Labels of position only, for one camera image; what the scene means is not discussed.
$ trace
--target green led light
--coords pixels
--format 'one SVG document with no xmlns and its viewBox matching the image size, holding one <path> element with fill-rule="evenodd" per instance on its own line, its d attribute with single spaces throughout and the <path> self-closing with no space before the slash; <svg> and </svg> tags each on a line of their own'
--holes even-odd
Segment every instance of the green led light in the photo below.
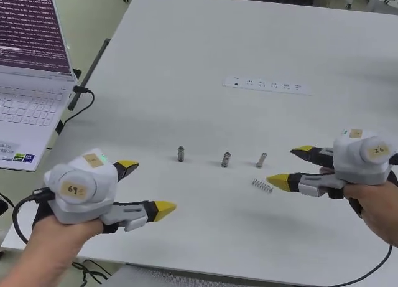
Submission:
<svg viewBox="0 0 398 287">
<path fill-rule="evenodd" d="M 109 162 L 108 158 L 105 156 L 105 154 L 101 155 L 101 160 L 102 160 L 102 162 Z"/>
</svg>

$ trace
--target laptop screen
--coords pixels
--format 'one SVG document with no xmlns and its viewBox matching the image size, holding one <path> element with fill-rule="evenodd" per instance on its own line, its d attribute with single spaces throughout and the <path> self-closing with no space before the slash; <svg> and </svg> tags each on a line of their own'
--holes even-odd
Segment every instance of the laptop screen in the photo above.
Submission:
<svg viewBox="0 0 398 287">
<path fill-rule="evenodd" d="M 0 65 L 70 73 L 52 0 L 0 0 Z"/>
</svg>

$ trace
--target laptop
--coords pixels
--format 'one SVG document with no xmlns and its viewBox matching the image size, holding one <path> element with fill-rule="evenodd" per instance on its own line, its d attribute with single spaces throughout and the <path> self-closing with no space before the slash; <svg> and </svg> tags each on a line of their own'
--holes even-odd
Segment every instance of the laptop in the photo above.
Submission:
<svg viewBox="0 0 398 287">
<path fill-rule="evenodd" d="M 37 169 L 75 84 L 54 0 L 0 0 L 0 168 Z"/>
</svg>

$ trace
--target laptop keyboard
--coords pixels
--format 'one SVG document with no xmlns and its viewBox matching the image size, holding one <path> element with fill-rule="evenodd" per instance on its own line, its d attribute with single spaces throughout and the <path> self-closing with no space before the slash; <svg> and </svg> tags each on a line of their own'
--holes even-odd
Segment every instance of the laptop keyboard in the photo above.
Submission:
<svg viewBox="0 0 398 287">
<path fill-rule="evenodd" d="M 48 126 L 61 107 L 63 95 L 0 87 L 0 122 Z"/>
</svg>

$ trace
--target metal spring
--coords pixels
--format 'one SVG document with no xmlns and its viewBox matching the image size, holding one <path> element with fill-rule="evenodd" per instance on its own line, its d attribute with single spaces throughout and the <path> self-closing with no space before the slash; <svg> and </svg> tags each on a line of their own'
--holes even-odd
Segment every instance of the metal spring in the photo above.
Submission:
<svg viewBox="0 0 398 287">
<path fill-rule="evenodd" d="M 262 182 L 259 179 L 255 179 L 251 182 L 252 185 L 262 189 L 264 192 L 266 192 L 267 194 L 270 194 L 274 188 L 272 186 L 270 186 L 268 183 Z"/>
<path fill-rule="evenodd" d="M 179 162 L 184 162 L 184 147 L 180 146 L 177 149 L 177 158 Z"/>
<path fill-rule="evenodd" d="M 223 161 L 221 162 L 221 167 L 228 167 L 230 158 L 231 158 L 231 153 L 225 152 Z"/>
</svg>

